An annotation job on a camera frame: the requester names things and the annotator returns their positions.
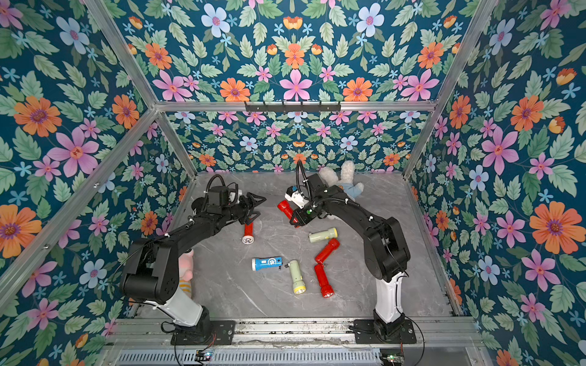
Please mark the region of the red flashlight white rim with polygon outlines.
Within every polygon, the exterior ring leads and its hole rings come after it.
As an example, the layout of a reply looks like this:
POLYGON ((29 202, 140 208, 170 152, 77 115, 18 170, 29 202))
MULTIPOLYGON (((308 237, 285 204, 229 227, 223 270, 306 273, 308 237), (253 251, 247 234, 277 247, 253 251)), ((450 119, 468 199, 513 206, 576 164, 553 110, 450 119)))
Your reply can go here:
POLYGON ((255 237, 253 235, 254 226, 253 223, 245 224, 244 225, 244 235, 242 236, 242 243, 245 245, 251 245, 255 241, 255 237))

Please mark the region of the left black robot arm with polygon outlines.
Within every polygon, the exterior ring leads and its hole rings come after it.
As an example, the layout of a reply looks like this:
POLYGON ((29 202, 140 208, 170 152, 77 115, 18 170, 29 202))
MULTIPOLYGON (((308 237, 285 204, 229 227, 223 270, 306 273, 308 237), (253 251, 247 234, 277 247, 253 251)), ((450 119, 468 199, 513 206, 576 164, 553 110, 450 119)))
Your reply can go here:
POLYGON ((258 206, 266 198, 253 193, 238 194, 238 188, 218 185, 193 201, 194 214, 169 233, 131 244, 121 275, 123 295, 152 305, 183 329, 207 332, 211 328, 209 311, 184 292, 180 284, 179 259, 193 247, 239 223, 251 224, 258 206))

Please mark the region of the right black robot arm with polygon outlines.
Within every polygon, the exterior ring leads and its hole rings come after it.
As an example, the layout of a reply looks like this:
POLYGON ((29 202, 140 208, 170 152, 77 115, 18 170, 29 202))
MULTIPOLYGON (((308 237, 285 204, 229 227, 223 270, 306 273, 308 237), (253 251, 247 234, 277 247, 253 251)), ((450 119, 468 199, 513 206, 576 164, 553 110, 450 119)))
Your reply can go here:
POLYGON ((373 332, 382 343, 395 340, 406 327, 401 288, 411 259, 401 224, 393 217, 383 218, 369 212, 342 188, 327 186, 317 174, 298 173, 295 186, 304 202, 293 210, 291 225, 304 227, 317 218, 334 216, 363 240, 364 262, 376 280, 373 332))

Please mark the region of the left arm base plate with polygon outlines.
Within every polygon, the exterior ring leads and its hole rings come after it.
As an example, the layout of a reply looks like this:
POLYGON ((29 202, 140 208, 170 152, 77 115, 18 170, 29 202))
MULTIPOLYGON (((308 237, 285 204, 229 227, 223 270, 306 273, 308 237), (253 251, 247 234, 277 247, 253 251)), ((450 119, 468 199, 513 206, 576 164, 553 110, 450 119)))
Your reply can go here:
POLYGON ((235 335, 233 320, 203 320, 198 325, 176 326, 171 344, 173 346, 229 346, 235 335))

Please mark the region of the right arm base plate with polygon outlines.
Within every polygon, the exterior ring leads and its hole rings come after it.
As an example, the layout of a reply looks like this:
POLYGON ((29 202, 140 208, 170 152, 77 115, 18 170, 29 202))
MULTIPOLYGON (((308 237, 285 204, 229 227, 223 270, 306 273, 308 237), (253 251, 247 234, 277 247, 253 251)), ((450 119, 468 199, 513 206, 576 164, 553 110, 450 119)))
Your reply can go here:
POLYGON ((356 344, 416 344, 417 334, 410 320, 383 323, 381 320, 354 320, 349 326, 356 344))

